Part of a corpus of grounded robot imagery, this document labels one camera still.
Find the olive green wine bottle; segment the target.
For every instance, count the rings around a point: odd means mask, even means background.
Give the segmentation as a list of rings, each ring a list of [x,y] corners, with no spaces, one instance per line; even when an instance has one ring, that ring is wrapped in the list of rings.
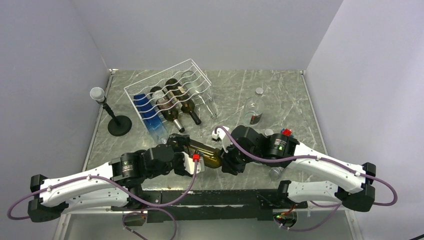
[[[194,139],[191,139],[189,141],[189,149],[193,154],[198,154],[203,157],[204,165],[206,167],[211,169],[217,169],[222,166],[220,149]]]

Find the blue glass bottle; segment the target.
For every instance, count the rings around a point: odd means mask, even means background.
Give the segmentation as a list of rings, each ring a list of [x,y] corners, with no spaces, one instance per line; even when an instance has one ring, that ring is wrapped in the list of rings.
[[[157,144],[165,144],[169,133],[151,104],[150,99],[144,93],[141,93],[133,96],[133,103],[153,140]]]

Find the labelled dark wine bottle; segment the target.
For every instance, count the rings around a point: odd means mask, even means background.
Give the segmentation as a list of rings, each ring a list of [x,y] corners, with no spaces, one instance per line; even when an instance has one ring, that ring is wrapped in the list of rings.
[[[172,122],[180,133],[184,133],[185,128],[179,121],[179,112],[176,107],[173,106],[171,99],[164,90],[160,86],[154,86],[151,88],[150,93],[151,98],[154,100],[164,119],[168,122]]]

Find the dark green wine bottle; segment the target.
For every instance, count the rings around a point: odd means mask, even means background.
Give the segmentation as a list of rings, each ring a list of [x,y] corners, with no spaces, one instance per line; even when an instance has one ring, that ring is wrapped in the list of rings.
[[[165,88],[179,101],[181,111],[189,114],[196,125],[200,125],[202,121],[195,112],[195,103],[181,84],[175,78],[170,78],[165,82]]]

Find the clear bottle silver cap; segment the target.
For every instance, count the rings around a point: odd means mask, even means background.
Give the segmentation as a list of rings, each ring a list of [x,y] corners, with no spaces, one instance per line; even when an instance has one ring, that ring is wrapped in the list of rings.
[[[257,87],[255,95],[246,99],[242,114],[242,121],[245,126],[256,126],[260,122],[265,108],[265,103],[262,99],[263,93],[264,90],[261,87]]]

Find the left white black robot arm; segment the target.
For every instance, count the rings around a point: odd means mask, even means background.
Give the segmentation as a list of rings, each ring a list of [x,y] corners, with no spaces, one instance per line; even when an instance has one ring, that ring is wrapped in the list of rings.
[[[167,144],[124,153],[91,170],[59,178],[34,175],[30,184],[34,199],[29,201],[27,209],[29,219],[42,223],[55,220],[61,214],[96,207],[137,210],[143,206],[160,208],[174,205],[188,194],[196,176],[205,167],[200,154],[189,154],[189,146],[190,137],[177,134]],[[171,172],[191,177],[187,190],[181,196],[162,203],[143,192],[145,180]]]

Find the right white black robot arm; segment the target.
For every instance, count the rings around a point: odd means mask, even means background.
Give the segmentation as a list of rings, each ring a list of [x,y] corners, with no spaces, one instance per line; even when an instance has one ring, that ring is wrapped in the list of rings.
[[[222,142],[222,171],[237,175],[248,163],[272,168],[308,172],[323,180],[318,182],[282,181],[276,202],[283,208],[306,201],[341,204],[357,212],[368,212],[375,203],[375,164],[353,164],[320,153],[294,137],[282,133],[269,136],[251,127],[237,126],[231,132],[224,126],[212,131],[212,139]]]

